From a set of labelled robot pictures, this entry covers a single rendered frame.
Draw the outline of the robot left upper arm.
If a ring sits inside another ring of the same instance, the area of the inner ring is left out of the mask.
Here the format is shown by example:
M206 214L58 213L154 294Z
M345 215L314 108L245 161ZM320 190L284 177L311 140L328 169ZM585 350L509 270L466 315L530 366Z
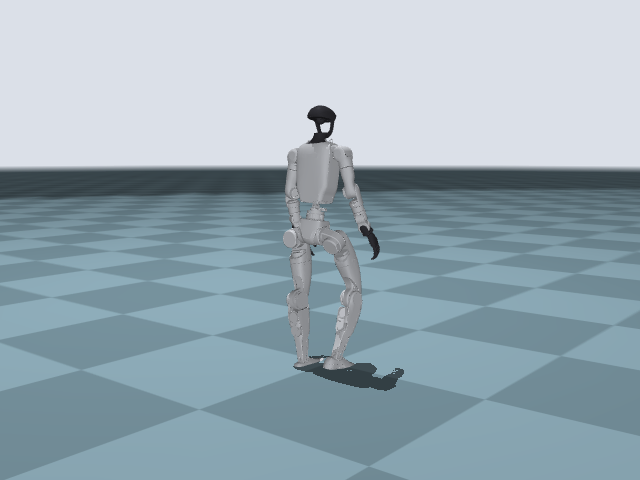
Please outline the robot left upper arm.
M299 148L291 149L287 155L288 170L286 176L285 194L288 198L297 200L299 193L296 187L297 151Z

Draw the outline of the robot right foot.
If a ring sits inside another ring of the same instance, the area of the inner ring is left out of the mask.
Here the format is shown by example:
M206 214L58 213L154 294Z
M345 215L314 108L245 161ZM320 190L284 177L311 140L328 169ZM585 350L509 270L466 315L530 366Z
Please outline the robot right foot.
M341 355L340 355L341 356ZM335 354L333 356L329 356L325 359L323 368L329 370L343 369L353 366L354 363L347 361L343 356L342 360L336 360Z

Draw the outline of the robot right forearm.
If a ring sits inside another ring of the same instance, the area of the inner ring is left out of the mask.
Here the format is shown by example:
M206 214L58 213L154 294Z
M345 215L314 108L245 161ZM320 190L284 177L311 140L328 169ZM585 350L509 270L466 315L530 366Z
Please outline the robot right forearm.
M355 184L355 192L356 192L356 197L354 198L352 201L349 202L350 208L352 209L355 221L358 225L358 230L360 231L360 227L362 225L366 226L368 230L370 230L371 224L370 222L367 220L367 215L366 215L366 211L364 209L363 206L363 200L361 197L361 193L360 193L360 189L359 186L357 184ZM361 232L362 233L362 232Z

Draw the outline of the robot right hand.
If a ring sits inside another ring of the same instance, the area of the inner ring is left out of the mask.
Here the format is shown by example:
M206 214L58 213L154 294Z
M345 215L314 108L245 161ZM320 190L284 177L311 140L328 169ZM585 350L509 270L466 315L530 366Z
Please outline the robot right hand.
M378 254L379 254L379 250L380 250L380 246L378 244L378 240L376 238L376 236L373 233L373 228L370 227L370 230L367 229L366 226L362 225L360 227L360 231L362 232L363 236L367 236L369 243L371 245L371 247L373 248L374 251L374 256L371 258L371 260L375 259Z

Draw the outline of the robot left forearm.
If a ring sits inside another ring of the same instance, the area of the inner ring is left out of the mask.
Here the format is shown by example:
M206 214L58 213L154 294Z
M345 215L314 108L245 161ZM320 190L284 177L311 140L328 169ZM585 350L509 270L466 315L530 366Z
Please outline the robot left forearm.
M287 196L285 196L285 201L286 201L286 206L288 207L288 211L289 211L289 220L292 223L292 225L294 226L294 228L299 227L299 220L301 217L300 215L300 201L299 200L293 200L288 198Z

